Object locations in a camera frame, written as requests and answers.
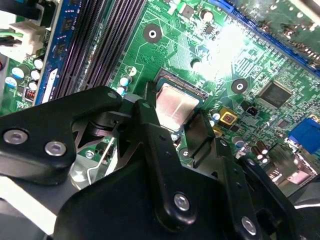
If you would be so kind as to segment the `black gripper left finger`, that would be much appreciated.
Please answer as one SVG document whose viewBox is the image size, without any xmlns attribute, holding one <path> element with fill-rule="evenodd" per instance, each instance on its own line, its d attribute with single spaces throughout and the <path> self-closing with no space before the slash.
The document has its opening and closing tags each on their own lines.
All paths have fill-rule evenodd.
<svg viewBox="0 0 320 240">
<path fill-rule="evenodd" d="M 196 220 L 187 188 L 174 180 L 184 176 L 183 167 L 153 102 L 131 102 L 99 86 L 2 116 L 0 133 L 1 174 L 45 186 L 66 180 L 80 148 L 115 137 L 119 169 L 138 158 L 146 162 L 160 222 Z"/>
</svg>

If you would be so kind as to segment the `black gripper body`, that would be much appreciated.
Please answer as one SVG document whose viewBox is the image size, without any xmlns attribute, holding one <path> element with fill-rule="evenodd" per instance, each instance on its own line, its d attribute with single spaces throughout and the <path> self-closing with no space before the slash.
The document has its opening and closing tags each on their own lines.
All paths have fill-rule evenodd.
<svg viewBox="0 0 320 240">
<path fill-rule="evenodd" d="M 220 199 L 218 181 L 183 168 L 196 221 L 173 232 L 158 220 L 147 166 L 136 162 L 75 193 L 60 209 L 56 240 L 235 240 Z"/>
</svg>

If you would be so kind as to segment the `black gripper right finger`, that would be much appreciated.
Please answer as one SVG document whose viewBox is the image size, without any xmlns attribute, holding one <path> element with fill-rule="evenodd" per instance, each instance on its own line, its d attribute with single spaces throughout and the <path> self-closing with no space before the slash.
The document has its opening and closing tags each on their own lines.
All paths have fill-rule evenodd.
<svg viewBox="0 0 320 240">
<path fill-rule="evenodd" d="M 226 240 L 308 240 L 310 226 L 252 159 L 235 159 L 199 111 L 185 127 L 193 168 L 213 178 L 213 218 Z"/>
</svg>

